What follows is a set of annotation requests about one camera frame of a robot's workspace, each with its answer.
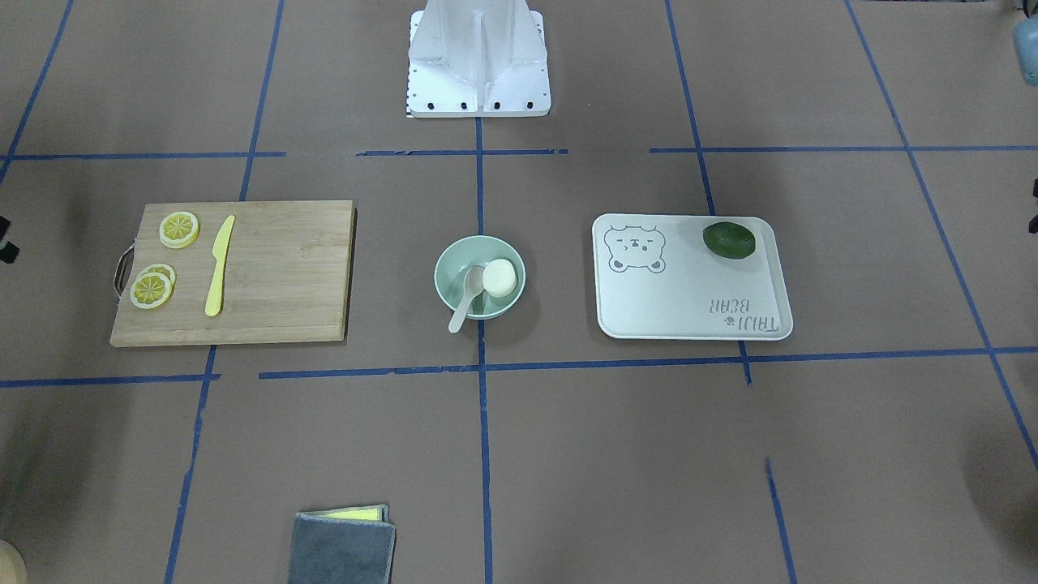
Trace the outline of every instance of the lime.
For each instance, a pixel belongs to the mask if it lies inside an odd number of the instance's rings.
[[[187,211],[174,211],[159,223],[159,241],[170,249],[187,247],[198,238],[198,217]]]
[[[159,272],[146,272],[137,276],[130,286],[130,302],[138,309],[157,309],[166,304],[173,294],[169,278]]]
[[[703,229],[703,242],[714,253],[730,259],[747,257],[757,249],[754,233],[731,221],[720,221]]]

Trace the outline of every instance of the metal mount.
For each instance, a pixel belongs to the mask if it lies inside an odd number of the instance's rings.
[[[520,117],[551,109],[544,17],[526,0],[429,0],[411,15],[408,115]]]

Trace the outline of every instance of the lemon slice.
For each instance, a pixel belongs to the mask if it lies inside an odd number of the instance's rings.
[[[159,223],[159,241],[170,249],[187,247],[198,238],[198,217],[187,211],[174,211]]]
[[[173,284],[165,274],[145,272],[137,276],[130,286],[130,302],[138,309],[157,309],[166,304],[173,294]]]
[[[168,277],[170,285],[174,285],[176,283],[176,272],[173,270],[173,266],[169,263],[152,263],[146,266],[144,269],[137,272],[137,277],[152,272],[161,273],[162,275]]]

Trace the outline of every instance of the yellow plastic knife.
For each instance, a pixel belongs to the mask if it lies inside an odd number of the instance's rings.
[[[235,226],[235,216],[227,215],[220,225],[213,242],[213,256],[216,267],[213,269],[213,281],[209,284],[209,298],[206,299],[206,315],[216,316],[223,307],[223,268],[227,263],[227,245],[230,244],[230,229]]]

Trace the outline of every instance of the plastic spoon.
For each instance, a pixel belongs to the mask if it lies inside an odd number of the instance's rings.
[[[447,325],[447,331],[452,333],[457,333],[461,331],[461,325],[465,323],[465,315],[468,314],[468,307],[472,304],[472,301],[476,297],[483,294],[483,268],[480,266],[472,266],[468,269],[465,274],[465,290],[461,297],[461,303],[458,303],[458,309],[455,310],[454,316],[450,317],[450,324]]]

